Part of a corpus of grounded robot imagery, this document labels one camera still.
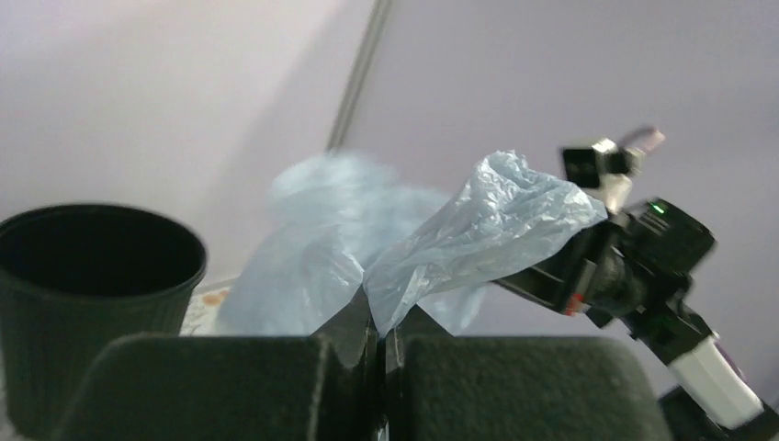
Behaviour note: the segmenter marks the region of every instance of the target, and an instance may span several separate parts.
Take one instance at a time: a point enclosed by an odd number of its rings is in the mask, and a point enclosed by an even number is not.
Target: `black cup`
[[[6,401],[18,432],[46,439],[113,340],[179,333],[206,261],[192,231],[129,207],[49,207],[0,224]]]

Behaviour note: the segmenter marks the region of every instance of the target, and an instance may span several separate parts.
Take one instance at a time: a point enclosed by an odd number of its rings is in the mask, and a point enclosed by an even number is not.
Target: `black foam block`
[[[321,338],[131,337],[98,358],[53,439],[317,439],[334,360]]]
[[[392,441],[671,439],[643,370],[617,341],[403,339]]]

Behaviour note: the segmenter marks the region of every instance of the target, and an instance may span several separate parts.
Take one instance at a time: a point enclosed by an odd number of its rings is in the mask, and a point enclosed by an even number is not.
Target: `red label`
[[[565,307],[565,315],[569,317],[576,315],[576,313],[579,312],[581,301],[583,299],[584,296],[582,294],[574,294],[570,296],[570,299],[568,300],[568,306]]]

